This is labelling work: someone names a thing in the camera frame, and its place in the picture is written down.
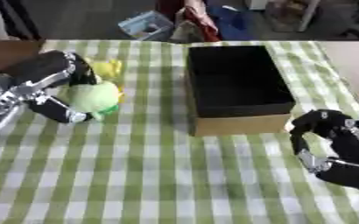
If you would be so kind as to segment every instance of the cardboard box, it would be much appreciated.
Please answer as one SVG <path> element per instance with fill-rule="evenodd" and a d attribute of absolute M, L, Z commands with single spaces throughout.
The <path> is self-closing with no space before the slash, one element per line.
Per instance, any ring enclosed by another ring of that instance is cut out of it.
<path fill-rule="evenodd" d="M 284 128 L 295 100 L 264 46 L 192 47 L 187 63 L 192 135 Z"/>

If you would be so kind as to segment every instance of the stuffed toy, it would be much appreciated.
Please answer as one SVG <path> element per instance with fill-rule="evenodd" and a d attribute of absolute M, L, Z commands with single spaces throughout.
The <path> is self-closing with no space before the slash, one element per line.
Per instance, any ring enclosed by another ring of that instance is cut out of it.
<path fill-rule="evenodd" d="M 112 81 L 121 73 L 122 62 L 93 61 L 85 59 L 93 69 L 96 84 L 74 85 L 67 91 L 69 105 L 82 113 L 90 113 L 97 121 L 118 109 L 118 103 L 123 96 L 121 90 Z"/>

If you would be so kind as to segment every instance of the blue fabric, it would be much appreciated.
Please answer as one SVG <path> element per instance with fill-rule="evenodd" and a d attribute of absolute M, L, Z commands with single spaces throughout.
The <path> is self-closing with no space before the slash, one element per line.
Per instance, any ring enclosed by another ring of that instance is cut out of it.
<path fill-rule="evenodd" d="M 222 40 L 250 40 L 245 13 L 216 5 L 209 5 L 207 13 L 218 27 Z"/>

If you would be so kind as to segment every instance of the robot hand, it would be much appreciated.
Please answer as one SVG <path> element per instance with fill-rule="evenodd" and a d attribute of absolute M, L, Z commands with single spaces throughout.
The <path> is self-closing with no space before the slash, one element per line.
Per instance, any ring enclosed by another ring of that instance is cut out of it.
<path fill-rule="evenodd" d="M 309 172 L 324 181 L 359 189 L 359 121 L 340 111 L 312 110 L 292 121 L 290 131 L 295 155 Z M 313 132 L 332 141 L 338 157 L 316 157 L 302 137 Z"/>
<path fill-rule="evenodd" d="M 89 113 L 69 108 L 46 93 L 61 85 L 97 83 L 94 71 L 80 56 L 70 52 L 46 52 L 0 71 L 0 129 L 23 104 L 34 112 L 60 123 L 91 119 Z"/>

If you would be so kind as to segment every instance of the checkered tablecloth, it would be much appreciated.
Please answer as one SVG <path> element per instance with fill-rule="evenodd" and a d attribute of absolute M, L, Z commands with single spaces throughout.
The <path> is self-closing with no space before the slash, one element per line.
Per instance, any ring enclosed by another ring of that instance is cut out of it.
<path fill-rule="evenodd" d="M 359 119 L 358 98 L 317 43 L 210 45 L 266 45 L 298 101 L 294 116 Z M 286 133 L 188 135 L 188 47 L 48 41 L 44 51 L 122 60 L 124 102 L 104 122 L 75 125 L 20 111 L 0 135 L 0 223 L 359 223 L 359 192 L 308 174 Z M 314 154 L 333 154 L 307 139 Z"/>

